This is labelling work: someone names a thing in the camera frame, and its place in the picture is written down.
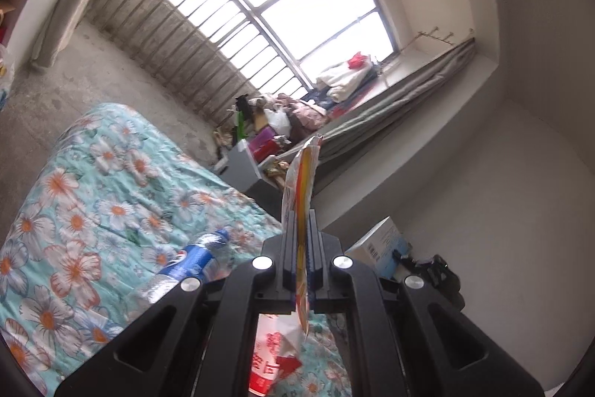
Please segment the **plastic bottle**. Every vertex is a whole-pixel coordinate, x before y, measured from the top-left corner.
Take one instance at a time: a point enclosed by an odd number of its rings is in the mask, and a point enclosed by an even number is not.
[[[229,234],[225,229],[200,233],[190,240],[164,268],[127,297],[127,320],[140,316],[152,304],[186,278],[203,283],[215,278],[221,262],[227,257]]]

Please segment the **floral bedsheet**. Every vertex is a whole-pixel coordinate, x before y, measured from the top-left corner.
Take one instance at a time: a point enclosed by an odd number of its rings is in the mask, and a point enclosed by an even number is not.
[[[279,234],[252,199],[135,110],[100,105],[64,133],[0,250],[0,332],[43,395],[126,326],[126,296],[194,234],[230,233],[225,277]],[[351,395],[324,316],[279,397]]]

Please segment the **concrete floor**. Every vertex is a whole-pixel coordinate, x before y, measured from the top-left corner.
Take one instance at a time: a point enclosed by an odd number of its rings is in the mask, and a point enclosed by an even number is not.
[[[0,113],[0,244],[57,138],[104,102],[132,106],[199,163],[216,161],[213,127],[83,21],[50,70],[17,73]]]

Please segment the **storage box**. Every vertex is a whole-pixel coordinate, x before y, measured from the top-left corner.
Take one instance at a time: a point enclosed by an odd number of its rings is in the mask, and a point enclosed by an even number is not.
[[[401,256],[407,256],[411,251],[411,244],[401,235],[391,218],[387,217],[371,228],[345,254],[371,266],[379,276],[391,278],[397,268],[397,262],[393,258],[394,250]]]

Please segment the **white cloth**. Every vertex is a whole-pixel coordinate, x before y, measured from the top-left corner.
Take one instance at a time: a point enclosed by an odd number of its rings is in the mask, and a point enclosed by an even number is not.
[[[328,96],[331,100],[335,103],[344,102],[358,88],[370,68],[370,56],[358,69],[349,69],[347,62],[330,66],[316,78],[316,87],[322,90],[325,86],[330,86]]]

